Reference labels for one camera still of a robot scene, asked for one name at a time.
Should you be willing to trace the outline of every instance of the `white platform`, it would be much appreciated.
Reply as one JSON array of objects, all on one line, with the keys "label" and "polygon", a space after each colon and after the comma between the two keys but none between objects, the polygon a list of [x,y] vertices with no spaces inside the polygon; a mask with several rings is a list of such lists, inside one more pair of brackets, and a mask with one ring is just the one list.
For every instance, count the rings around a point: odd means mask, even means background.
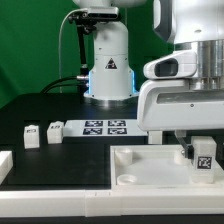
[{"label": "white platform", "polygon": [[[116,153],[124,149],[128,156],[122,165]],[[214,184],[194,184],[189,180],[189,164],[174,162],[180,149],[112,146],[111,190],[0,192],[0,217],[223,214],[223,170],[215,164]],[[126,184],[119,185],[118,177],[125,174],[136,179],[123,179]]]},{"label": "white platform", "polygon": [[64,137],[147,136],[137,120],[70,120],[63,130]]}]

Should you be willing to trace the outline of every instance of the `glowing blue light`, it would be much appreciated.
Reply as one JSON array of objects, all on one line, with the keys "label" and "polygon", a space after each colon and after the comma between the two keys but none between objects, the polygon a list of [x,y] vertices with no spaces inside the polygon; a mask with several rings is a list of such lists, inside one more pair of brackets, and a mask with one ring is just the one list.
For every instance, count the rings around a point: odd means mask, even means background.
[{"label": "glowing blue light", "polygon": [[135,73],[134,71],[132,72],[132,92],[136,93],[137,90],[135,89]]},{"label": "glowing blue light", "polygon": [[89,72],[89,89],[88,89],[88,94],[91,93],[91,76],[92,76],[92,72]]}]

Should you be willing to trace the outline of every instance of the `black marker sticker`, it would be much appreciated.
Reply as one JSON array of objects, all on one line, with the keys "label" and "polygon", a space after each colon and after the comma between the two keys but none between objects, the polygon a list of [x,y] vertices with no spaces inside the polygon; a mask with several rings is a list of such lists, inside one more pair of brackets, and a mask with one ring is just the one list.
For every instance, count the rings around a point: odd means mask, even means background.
[{"label": "black marker sticker", "polygon": [[59,129],[60,126],[51,126],[51,129]]},{"label": "black marker sticker", "polygon": [[103,121],[86,121],[85,127],[102,127]]},{"label": "black marker sticker", "polygon": [[30,130],[27,130],[26,132],[27,133],[35,133],[36,132],[36,129],[30,129]]},{"label": "black marker sticker", "polygon": [[126,128],[108,128],[108,135],[127,135]]},{"label": "black marker sticker", "polygon": [[124,120],[114,120],[114,121],[108,121],[108,126],[110,127],[121,127],[126,126],[126,122]]},{"label": "black marker sticker", "polygon": [[85,128],[83,131],[83,135],[102,135],[102,128]]},{"label": "black marker sticker", "polygon": [[199,156],[198,169],[210,170],[212,168],[212,157]]}]

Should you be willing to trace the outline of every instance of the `black cable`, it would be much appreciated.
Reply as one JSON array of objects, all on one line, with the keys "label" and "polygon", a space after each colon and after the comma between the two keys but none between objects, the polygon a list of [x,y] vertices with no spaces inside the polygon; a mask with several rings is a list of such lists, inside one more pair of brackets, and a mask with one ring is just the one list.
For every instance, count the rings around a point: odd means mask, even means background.
[{"label": "black cable", "polygon": [[52,86],[54,86],[58,83],[65,82],[65,81],[71,81],[71,80],[77,80],[77,77],[76,76],[70,76],[70,77],[55,80],[55,81],[51,82],[50,84],[48,84],[45,88],[43,88],[40,93],[45,93],[46,90],[48,90],[50,87],[52,87]]},{"label": "black cable", "polygon": [[54,86],[51,86],[51,87],[49,87],[48,89],[46,89],[45,92],[43,92],[43,93],[48,93],[51,89],[54,89],[54,88],[68,87],[68,86],[78,86],[78,85],[77,85],[77,84],[61,84],[61,85],[54,85]]},{"label": "black cable", "polygon": [[86,52],[85,52],[85,42],[84,42],[84,35],[83,35],[83,26],[76,21],[77,26],[77,33],[78,33],[78,41],[79,41],[79,57],[81,62],[80,73],[81,75],[88,75],[89,69],[87,67],[87,60],[86,60]]}]

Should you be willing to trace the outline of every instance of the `circular hole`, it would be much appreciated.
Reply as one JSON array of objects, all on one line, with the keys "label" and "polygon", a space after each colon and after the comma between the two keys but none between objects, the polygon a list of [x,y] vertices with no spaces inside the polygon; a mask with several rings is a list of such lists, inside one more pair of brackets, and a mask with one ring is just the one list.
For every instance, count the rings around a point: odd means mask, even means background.
[{"label": "circular hole", "polygon": [[195,30],[194,32],[195,32],[195,33],[201,33],[202,30],[198,29],[198,30]]}]

